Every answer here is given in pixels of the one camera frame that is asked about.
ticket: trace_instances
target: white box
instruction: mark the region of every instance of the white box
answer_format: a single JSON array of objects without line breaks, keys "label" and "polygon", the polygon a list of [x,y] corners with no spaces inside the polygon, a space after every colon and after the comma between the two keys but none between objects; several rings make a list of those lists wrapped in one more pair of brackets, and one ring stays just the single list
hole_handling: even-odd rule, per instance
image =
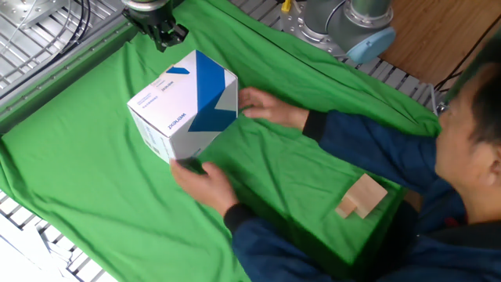
[{"label": "white box", "polygon": [[199,51],[127,103],[145,143],[167,163],[196,157],[238,116],[238,79]]}]

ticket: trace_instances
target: ear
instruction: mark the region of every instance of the ear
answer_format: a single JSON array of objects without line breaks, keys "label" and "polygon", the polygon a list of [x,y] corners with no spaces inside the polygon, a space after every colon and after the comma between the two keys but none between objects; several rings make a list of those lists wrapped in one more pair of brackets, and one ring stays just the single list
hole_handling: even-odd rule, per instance
[{"label": "ear", "polygon": [[491,159],[486,184],[489,186],[501,186],[501,147],[494,146],[492,152],[493,159]]}]

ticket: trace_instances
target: man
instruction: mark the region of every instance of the man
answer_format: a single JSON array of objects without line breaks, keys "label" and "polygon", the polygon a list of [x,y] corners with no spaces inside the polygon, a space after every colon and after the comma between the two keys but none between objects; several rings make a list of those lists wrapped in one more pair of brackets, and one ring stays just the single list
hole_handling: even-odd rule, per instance
[{"label": "man", "polygon": [[[437,139],[404,135],[360,115],[300,109],[253,88],[241,91],[240,107],[248,118],[297,128],[333,156],[424,196],[408,251],[377,281],[501,281],[499,52],[440,117]],[[224,217],[252,281],[336,281],[241,204],[216,165],[203,167],[207,174],[196,175],[171,163],[178,184]]]}]

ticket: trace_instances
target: right hand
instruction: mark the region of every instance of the right hand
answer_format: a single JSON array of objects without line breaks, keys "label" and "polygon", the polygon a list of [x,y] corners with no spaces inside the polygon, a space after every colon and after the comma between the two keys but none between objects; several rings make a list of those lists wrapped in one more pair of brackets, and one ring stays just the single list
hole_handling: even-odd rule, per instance
[{"label": "right hand", "polygon": [[175,181],[195,201],[215,209],[221,216],[225,216],[229,208],[238,204],[231,183],[215,164],[210,162],[202,164],[206,175],[191,172],[175,160],[170,160],[170,164]]},{"label": "right hand", "polygon": [[309,110],[292,106],[254,87],[240,91],[239,108],[247,108],[243,114],[248,118],[264,118],[270,122],[297,128],[301,131],[305,128],[309,115]]}]

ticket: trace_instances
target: green cloth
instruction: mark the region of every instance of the green cloth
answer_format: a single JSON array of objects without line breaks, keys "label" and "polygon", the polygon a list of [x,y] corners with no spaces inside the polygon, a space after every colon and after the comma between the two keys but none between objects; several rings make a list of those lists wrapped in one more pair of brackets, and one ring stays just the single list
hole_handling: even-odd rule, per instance
[{"label": "green cloth", "polygon": [[[248,281],[222,219],[174,182],[142,141],[127,101],[194,49],[255,86],[303,107],[365,114],[432,136],[436,117],[407,96],[222,0],[175,10],[190,30],[160,53],[145,36],[114,53],[2,137],[0,188],[46,219],[121,281]],[[202,154],[241,201],[336,276],[361,273],[404,190],[366,218],[334,211],[364,172],[297,130],[239,117]]]}]

